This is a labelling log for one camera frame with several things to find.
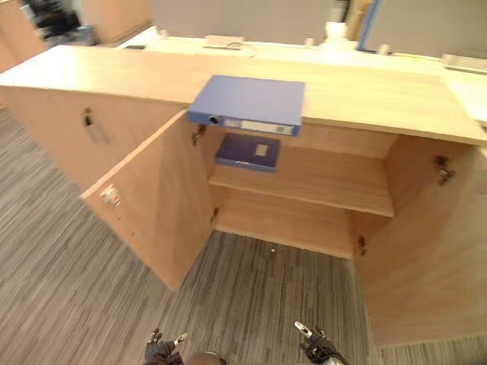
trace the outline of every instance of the cable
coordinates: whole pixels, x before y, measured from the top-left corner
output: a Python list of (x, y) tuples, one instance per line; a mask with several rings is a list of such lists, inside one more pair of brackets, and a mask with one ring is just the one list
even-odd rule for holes
[(252, 46), (251, 44), (247, 44), (247, 43), (243, 43), (243, 42), (231, 42), (231, 43), (229, 43), (229, 44), (226, 45), (226, 47), (229, 47), (229, 46), (247, 46), (253, 52), (253, 54), (251, 56), (249, 56), (249, 59), (257, 56), (257, 48), (254, 47), (254, 46)]

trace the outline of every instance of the cabinet shelf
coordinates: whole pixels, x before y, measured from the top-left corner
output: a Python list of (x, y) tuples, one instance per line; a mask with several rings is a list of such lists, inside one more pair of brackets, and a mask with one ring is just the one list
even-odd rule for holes
[(281, 146), (275, 173), (216, 164), (209, 182), (212, 186), (394, 216), (384, 164), (376, 158)]
[(211, 186), (216, 229), (352, 259), (350, 211)]

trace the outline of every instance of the blue binder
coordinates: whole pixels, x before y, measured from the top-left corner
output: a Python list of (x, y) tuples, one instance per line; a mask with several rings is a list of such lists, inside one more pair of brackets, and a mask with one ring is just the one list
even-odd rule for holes
[(216, 154), (216, 163), (263, 172), (275, 172), (281, 141), (273, 138), (227, 133)]
[(298, 135), (305, 83), (215, 75), (189, 107), (190, 122)]

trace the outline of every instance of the wooden countertop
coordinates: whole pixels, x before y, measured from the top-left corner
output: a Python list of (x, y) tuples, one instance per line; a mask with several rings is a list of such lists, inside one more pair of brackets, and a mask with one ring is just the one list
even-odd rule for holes
[(76, 90), (187, 106), (216, 74), (306, 82), (305, 122), (487, 145), (487, 133), (439, 77), (408, 72), (58, 46), (1, 74), (0, 87)]

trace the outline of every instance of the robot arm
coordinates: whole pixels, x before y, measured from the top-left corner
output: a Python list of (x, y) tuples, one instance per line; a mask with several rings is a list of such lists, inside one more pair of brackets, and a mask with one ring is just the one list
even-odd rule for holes
[(349, 365), (347, 360), (335, 349), (335, 346), (325, 336), (323, 331), (317, 328), (316, 332), (313, 333), (300, 322), (295, 322), (294, 325), (305, 337), (305, 343), (301, 344), (301, 348), (311, 363)]

